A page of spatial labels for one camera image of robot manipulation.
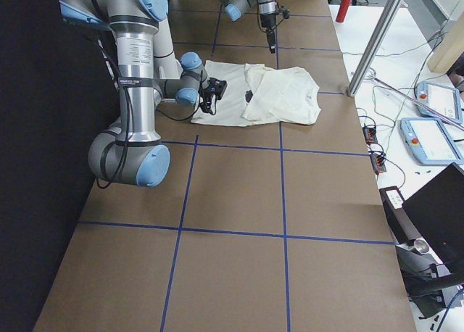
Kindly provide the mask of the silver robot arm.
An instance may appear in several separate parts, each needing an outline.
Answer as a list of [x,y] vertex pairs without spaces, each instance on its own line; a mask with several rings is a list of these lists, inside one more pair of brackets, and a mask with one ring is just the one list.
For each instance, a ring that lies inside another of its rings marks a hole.
[[235,22],[253,7],[257,7],[259,24],[264,30],[271,54],[276,52],[276,17],[278,5],[276,0],[218,0],[225,8],[229,18]]
[[120,118],[102,131],[88,153],[92,173],[107,183],[155,187],[165,178],[169,149],[155,129],[157,105],[171,99],[210,112],[224,80],[208,75],[195,52],[176,59],[167,20],[168,0],[59,0],[65,22],[109,31]]

